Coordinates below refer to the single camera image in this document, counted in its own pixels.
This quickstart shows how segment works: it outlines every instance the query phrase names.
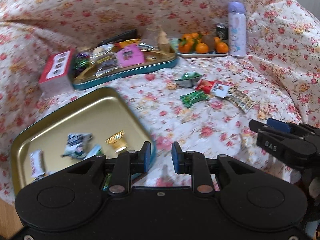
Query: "dark can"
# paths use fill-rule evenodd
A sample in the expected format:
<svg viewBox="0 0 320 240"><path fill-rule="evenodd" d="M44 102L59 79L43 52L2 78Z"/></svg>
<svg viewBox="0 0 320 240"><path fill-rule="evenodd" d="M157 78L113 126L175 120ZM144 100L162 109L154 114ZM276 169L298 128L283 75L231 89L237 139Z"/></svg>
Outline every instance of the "dark can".
<svg viewBox="0 0 320 240"><path fill-rule="evenodd" d="M228 34L228 25L224 23L218 23L216 25L217 37L220 38L222 42L228 43L229 34Z"/></svg>

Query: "white plate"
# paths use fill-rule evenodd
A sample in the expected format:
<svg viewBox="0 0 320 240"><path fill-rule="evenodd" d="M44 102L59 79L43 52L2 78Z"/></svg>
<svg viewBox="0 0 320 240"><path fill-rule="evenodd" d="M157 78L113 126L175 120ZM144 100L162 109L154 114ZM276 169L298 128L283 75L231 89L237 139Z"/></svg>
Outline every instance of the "white plate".
<svg viewBox="0 0 320 240"><path fill-rule="evenodd" d="M184 58L191 58L191 57L223 57L223 56L227 56L229 55L228 53L215 53L215 52L210 52L210 53L188 53L188 54L185 54L185 53L179 53L179 52L176 52L177 55L179 55L180 57L184 57Z"/></svg>

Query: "water bottle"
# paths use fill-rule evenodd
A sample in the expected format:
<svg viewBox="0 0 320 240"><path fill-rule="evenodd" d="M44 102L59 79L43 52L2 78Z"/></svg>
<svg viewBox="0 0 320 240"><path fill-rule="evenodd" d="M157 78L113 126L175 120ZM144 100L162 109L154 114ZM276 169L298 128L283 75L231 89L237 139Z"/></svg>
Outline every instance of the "water bottle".
<svg viewBox="0 0 320 240"><path fill-rule="evenodd" d="M245 8L240 2L230 2L228 7L229 54L235 57L246 56Z"/></svg>

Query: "gold metal tray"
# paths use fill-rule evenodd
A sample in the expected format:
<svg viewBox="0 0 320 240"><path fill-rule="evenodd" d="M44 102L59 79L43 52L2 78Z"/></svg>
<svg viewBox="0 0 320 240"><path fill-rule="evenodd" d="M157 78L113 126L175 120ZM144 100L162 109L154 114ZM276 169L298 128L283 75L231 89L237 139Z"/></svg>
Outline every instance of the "gold metal tray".
<svg viewBox="0 0 320 240"><path fill-rule="evenodd" d="M113 89L104 87L88 93L61 107L20 133L11 147L11 169L14 192L17 194L33 181L29 154L37 149L44 151L46 171L59 171L79 160L61 158L69 133L92 133L89 149L95 144L102 146L107 158L115 158L114 149L105 140L124 130L129 149L140 150L145 141L154 142Z"/></svg>

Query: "floral bedsheet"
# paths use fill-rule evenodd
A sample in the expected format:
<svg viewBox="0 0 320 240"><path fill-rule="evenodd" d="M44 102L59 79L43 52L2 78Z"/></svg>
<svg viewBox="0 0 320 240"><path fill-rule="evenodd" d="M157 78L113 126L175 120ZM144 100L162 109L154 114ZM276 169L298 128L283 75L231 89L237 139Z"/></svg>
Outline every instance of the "floral bedsheet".
<svg viewBox="0 0 320 240"><path fill-rule="evenodd" d="M0 198L12 203L10 145L26 127L58 107L95 89L46 99L37 81L47 57L59 51L94 46L136 27L161 24L170 36L212 31L226 22L232 0L0 0ZM189 185L190 176L173 172L170 146L226 153L288 181L297 172L255 145L250 119L269 117L320 126L320 23L296 0L238 0L247 10L247 51L233 57L181 60L173 69L117 79L114 87L150 130L157 159L136 185ZM236 85L256 104L244 114L216 97L183 107L179 96L191 89L173 80L197 71L209 80Z"/></svg>

